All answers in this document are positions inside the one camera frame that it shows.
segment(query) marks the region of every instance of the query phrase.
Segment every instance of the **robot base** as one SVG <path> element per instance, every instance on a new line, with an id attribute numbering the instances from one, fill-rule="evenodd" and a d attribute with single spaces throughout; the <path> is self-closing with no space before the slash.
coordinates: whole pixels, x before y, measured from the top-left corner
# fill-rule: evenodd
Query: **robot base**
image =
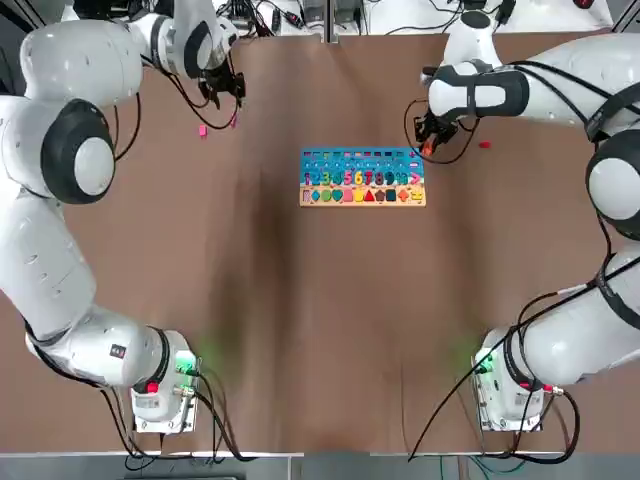
<path id="1" fill-rule="evenodd" d="M 139 433 L 184 433 L 196 427 L 197 401 L 193 396 L 176 393 L 176 387 L 197 387 L 197 377 L 185 371 L 199 371 L 200 360 L 189 349 L 185 338 L 173 330 L 165 330 L 170 358 L 167 372 L 156 393 L 139 394 L 131 390 L 132 410 Z"/>
<path id="2" fill-rule="evenodd" d="M 475 365 L 491 347 L 499 341 L 504 332 L 492 331 L 482 348 L 471 363 Z M 504 353 L 501 348 L 495 350 L 472 376 L 474 395 L 478 406 L 478 421 L 485 431 L 519 431 L 522 414 L 529 398 L 529 391 L 516 384 L 505 368 Z M 530 432 L 539 430 L 540 413 L 542 411 L 543 391 L 533 393 L 527 408 L 522 430 Z"/>

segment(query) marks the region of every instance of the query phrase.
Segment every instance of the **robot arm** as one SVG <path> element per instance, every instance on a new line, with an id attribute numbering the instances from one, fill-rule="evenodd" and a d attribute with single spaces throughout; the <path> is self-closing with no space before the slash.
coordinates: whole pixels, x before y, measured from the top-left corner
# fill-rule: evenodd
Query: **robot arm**
<path id="1" fill-rule="evenodd" d="M 239 101 L 244 81 L 227 62 L 234 30 L 220 27 L 210 0 L 181 0 L 173 19 L 147 14 L 130 24 L 65 15 L 23 41 L 25 96 L 0 97 L 0 289 L 22 314 L 33 353 L 75 377 L 130 387 L 139 430 L 192 430 L 193 399 L 183 394 L 196 359 L 186 340 L 94 303 L 95 279 L 60 204 L 108 192 L 114 152 L 100 107 L 137 93 L 141 55 L 165 73 L 200 78 L 209 93 L 226 85 Z"/>
<path id="2" fill-rule="evenodd" d="M 640 37 L 616 34 L 574 40 L 522 62 L 527 66 L 521 69 L 516 66 L 519 62 L 502 65 L 484 14 L 468 12 L 461 19 L 449 38 L 443 63 L 422 72 L 422 81 L 429 86 L 429 106 L 415 124 L 423 155 L 431 155 L 446 143 L 457 131 L 456 121 L 469 115 L 573 125 L 590 135 L 594 132 L 587 127 L 592 119 L 604 141 L 587 164 L 587 190 L 598 214 L 631 240 L 611 259 L 605 273 L 635 262 L 640 257 L 640 110 L 633 103 L 640 96 L 619 102 L 609 112 L 603 110 L 603 104 L 637 81 Z M 594 88 L 540 68 L 536 62 L 556 67 Z M 639 298 L 640 264 L 634 263 L 608 282 L 590 282 L 583 294 L 537 319 L 526 331 L 522 349 L 517 333 L 508 338 L 474 375 L 482 428 L 519 430 L 525 400 L 533 391 L 524 423 L 524 430 L 530 430 L 542 410 L 541 384 L 573 384 L 638 358 Z M 474 363 L 505 333 L 504 329 L 490 332 Z"/>

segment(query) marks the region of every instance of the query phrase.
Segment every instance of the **brown table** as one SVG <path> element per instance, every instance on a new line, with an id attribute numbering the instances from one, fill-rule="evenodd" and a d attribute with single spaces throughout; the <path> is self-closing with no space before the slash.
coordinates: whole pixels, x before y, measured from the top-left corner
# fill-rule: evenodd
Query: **brown table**
<path id="1" fill-rule="evenodd" d="M 510 61 L 573 37 L 496 43 Z M 491 149 L 474 141 L 460 163 L 428 167 L 425 209 L 298 207 L 299 150 L 404 145 L 402 113 L 424 95 L 418 73 L 444 45 L 429 35 L 240 46 L 246 108 L 235 130 L 207 140 L 171 85 L 147 72 L 140 138 L 110 194 L 67 209 L 97 301 L 187 335 L 224 378 L 245 451 L 403 451 L 401 390 L 413 445 L 490 327 L 513 322 L 541 292 L 584 281 L 601 261 L 584 188 L 591 150 L 578 129 L 483 120 L 476 140 Z M 229 109 L 209 115 L 223 123 Z M 121 145 L 134 112 L 121 111 Z M 0 451 L 122 450 L 100 396 L 28 354 L 17 314 L 4 298 L 0 308 Z M 638 451 L 637 372 L 572 388 L 580 450 Z M 468 390 L 463 399 L 471 410 Z M 561 450 L 556 423 L 522 447 Z M 167 450 L 210 450 L 209 425 L 201 415 L 198 431 L 168 439 Z M 478 449 L 454 397 L 420 450 Z"/>

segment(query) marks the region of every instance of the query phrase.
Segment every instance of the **number puzzle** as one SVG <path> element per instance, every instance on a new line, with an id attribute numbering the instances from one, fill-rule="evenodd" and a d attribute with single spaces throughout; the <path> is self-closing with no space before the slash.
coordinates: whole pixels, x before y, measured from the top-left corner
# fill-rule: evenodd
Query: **number puzzle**
<path id="1" fill-rule="evenodd" d="M 300 153 L 302 207 L 424 207 L 424 165 L 411 148 L 314 148 Z"/>

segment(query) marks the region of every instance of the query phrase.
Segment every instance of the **metal stand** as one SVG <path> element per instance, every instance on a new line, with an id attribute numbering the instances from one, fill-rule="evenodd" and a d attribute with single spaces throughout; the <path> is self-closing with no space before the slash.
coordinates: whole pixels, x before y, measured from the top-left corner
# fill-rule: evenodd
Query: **metal stand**
<path id="1" fill-rule="evenodd" d="M 324 0 L 324 43 L 338 43 L 335 32 L 335 0 Z"/>

